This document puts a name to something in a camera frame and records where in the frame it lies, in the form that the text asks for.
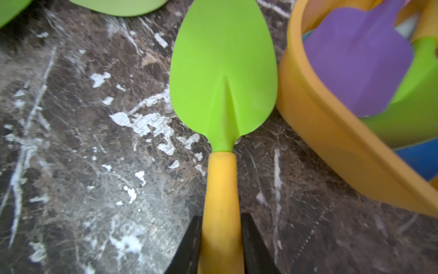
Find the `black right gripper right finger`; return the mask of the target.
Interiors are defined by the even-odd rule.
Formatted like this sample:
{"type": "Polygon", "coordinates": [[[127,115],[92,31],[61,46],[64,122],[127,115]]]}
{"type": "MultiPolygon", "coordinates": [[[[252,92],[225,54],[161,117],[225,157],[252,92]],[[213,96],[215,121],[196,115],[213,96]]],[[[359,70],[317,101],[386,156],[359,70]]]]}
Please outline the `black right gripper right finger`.
{"type": "Polygon", "coordinates": [[[241,214],[242,243],[246,274],[280,274],[249,213],[241,214]]]}

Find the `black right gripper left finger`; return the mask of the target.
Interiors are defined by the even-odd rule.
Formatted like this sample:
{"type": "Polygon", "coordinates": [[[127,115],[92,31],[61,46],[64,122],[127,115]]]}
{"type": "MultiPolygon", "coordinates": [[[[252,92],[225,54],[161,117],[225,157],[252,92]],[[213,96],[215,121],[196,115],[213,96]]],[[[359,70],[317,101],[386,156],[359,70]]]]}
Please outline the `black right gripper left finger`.
{"type": "Polygon", "coordinates": [[[203,218],[194,216],[165,274],[197,274],[203,218]]]}

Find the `green shovel blue-tipped handle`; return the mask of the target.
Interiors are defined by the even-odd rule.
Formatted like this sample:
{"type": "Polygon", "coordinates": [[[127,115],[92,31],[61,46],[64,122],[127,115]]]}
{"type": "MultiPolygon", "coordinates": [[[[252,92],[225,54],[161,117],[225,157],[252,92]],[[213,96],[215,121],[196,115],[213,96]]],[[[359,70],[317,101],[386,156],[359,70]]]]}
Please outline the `green shovel blue-tipped handle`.
{"type": "Polygon", "coordinates": [[[169,91],[178,118],[212,147],[196,270],[244,273],[238,139],[259,128],[277,100],[277,60],[256,1],[194,1],[177,34],[169,91]]]}

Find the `purple shovel pink handle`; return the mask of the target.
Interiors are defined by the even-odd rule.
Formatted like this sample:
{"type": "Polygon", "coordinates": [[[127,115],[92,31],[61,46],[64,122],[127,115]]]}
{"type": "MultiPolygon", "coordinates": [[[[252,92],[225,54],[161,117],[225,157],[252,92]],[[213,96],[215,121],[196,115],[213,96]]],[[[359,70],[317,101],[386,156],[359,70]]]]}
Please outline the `purple shovel pink handle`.
{"type": "Polygon", "coordinates": [[[410,43],[394,28],[403,5],[335,9],[303,43],[318,78],[358,117],[384,111],[412,64],[410,43]]]}

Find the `green shovel wooden handle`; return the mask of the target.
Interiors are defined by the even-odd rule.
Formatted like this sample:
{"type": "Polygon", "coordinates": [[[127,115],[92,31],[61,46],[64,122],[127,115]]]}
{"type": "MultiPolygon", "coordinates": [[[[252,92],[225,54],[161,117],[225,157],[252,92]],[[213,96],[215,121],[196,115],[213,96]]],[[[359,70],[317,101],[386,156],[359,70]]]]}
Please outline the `green shovel wooden handle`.
{"type": "Polygon", "coordinates": [[[111,16],[135,17],[161,8],[168,0],[71,0],[70,2],[111,16]]]}

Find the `blue shovel wooden handle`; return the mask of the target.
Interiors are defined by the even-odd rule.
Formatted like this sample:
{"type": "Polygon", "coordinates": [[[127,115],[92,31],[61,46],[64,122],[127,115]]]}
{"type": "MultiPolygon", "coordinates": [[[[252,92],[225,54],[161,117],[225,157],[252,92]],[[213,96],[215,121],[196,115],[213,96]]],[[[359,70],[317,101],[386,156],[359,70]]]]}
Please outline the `blue shovel wooden handle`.
{"type": "Polygon", "coordinates": [[[438,139],[399,148],[395,153],[423,179],[431,181],[438,175],[438,139]]]}

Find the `green shovel yellow handle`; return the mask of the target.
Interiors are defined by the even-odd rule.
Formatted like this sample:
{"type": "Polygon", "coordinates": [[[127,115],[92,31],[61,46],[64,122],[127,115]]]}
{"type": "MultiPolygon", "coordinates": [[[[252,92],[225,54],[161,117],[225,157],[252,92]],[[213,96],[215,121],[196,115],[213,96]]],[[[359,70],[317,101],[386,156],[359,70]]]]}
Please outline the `green shovel yellow handle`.
{"type": "Polygon", "coordinates": [[[438,40],[413,43],[414,60],[388,107],[361,121],[391,148],[438,136],[438,40]]]}

